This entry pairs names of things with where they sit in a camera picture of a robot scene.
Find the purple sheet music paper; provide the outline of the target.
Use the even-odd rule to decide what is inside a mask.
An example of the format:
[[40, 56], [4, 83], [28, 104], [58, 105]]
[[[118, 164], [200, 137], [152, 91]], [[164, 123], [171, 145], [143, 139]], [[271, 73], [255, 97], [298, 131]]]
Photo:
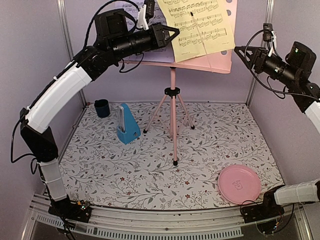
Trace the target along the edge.
[[[129, 13], [135, 20], [138, 19], [138, 10], [130, 3], [124, 1], [117, 1], [115, 3], [116, 9], [124, 9]], [[161, 23], [166, 25], [166, 19], [159, 7], [157, 1], [155, 1], [154, 16], [149, 21], [149, 25], [154, 23]], [[146, 51], [144, 53], [143, 61], [145, 62], [161, 62], [161, 63], [173, 63], [175, 61], [174, 52], [172, 44], [169, 43], [166, 47], [155, 49], [151, 51]]]

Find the pink music stand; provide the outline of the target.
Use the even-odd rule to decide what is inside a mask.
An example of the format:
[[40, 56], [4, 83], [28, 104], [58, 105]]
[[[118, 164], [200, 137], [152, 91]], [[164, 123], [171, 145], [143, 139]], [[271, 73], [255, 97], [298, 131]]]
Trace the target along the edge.
[[157, 66], [157, 67], [168, 67], [170, 68], [170, 87], [164, 89], [164, 95], [158, 106], [156, 107], [151, 119], [143, 130], [143, 133], [146, 134], [151, 126], [151, 123], [155, 118], [160, 119], [161, 117], [158, 115], [158, 112], [165, 102], [167, 97], [170, 97], [170, 138], [173, 139], [173, 165], [178, 165], [178, 157], [177, 157], [177, 132], [180, 127], [177, 126], [177, 116], [176, 116], [176, 103], [180, 102], [185, 116], [183, 117], [183, 121], [187, 121], [193, 130], [195, 128], [192, 119], [188, 113], [187, 107], [180, 95], [180, 89], [176, 87], [176, 69], [189, 69], [189, 70], [199, 70], [206, 71], [212, 73], [220, 73], [220, 74], [229, 74], [231, 72], [232, 66], [232, 50], [223, 50], [219, 53], [211, 53], [206, 54], [204, 56], [195, 57], [191, 59], [187, 59], [181, 62], [161, 62], [161, 61], [146, 61], [142, 60], [141, 64], [145, 66]]

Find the yellow sheet music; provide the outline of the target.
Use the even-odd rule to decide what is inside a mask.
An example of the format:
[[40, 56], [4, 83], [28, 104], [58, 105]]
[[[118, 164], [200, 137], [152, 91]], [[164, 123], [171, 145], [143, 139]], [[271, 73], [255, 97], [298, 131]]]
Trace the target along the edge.
[[179, 29], [171, 44], [175, 62], [235, 47], [225, 0], [158, 0], [169, 27]]

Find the blue metronome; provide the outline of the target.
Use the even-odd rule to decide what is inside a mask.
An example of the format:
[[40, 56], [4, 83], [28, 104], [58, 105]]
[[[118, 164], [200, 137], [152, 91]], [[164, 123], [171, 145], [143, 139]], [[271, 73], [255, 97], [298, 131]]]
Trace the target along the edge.
[[129, 106], [122, 103], [118, 106], [117, 137], [125, 145], [141, 136], [141, 131]]

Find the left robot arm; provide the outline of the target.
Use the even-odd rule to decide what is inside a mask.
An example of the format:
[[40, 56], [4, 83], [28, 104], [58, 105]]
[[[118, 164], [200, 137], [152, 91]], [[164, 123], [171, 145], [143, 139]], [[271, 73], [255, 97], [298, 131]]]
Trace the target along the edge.
[[110, 66], [131, 55], [166, 47], [180, 33], [179, 29], [161, 23], [149, 24], [146, 17], [133, 21], [124, 9], [98, 10], [90, 21], [96, 40], [85, 44], [72, 61], [45, 87], [37, 98], [20, 111], [15, 125], [36, 159], [43, 183], [47, 186], [55, 209], [63, 216], [74, 213], [69, 202], [58, 164], [58, 148], [50, 128], [56, 114], [89, 83], [98, 79]]

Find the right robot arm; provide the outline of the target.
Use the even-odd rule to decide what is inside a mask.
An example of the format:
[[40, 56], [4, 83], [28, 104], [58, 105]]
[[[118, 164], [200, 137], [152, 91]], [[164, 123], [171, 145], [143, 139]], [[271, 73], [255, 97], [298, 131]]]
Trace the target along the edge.
[[[234, 52], [253, 75], [265, 73], [281, 82], [287, 88], [286, 95], [293, 97], [317, 130], [320, 128], [320, 88], [309, 81], [317, 56], [309, 47], [295, 41], [284, 60], [264, 47], [236, 46]], [[269, 218], [278, 206], [319, 202], [320, 180], [275, 187], [263, 198], [266, 201], [259, 206], [258, 213], [262, 218]]]

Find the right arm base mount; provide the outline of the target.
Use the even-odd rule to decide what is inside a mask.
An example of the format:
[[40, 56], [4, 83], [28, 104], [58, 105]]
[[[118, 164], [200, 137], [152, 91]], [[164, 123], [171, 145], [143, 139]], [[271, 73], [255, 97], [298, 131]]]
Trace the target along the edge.
[[257, 203], [253, 200], [245, 200], [240, 205], [240, 214], [245, 223], [282, 216], [285, 210], [282, 206], [273, 203]]

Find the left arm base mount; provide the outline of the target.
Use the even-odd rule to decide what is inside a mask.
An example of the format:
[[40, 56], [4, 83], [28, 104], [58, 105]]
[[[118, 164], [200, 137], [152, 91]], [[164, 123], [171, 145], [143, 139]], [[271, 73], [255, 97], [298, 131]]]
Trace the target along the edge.
[[91, 218], [92, 208], [88, 201], [72, 202], [69, 198], [65, 198], [59, 201], [53, 200], [48, 213], [63, 219], [88, 223]]

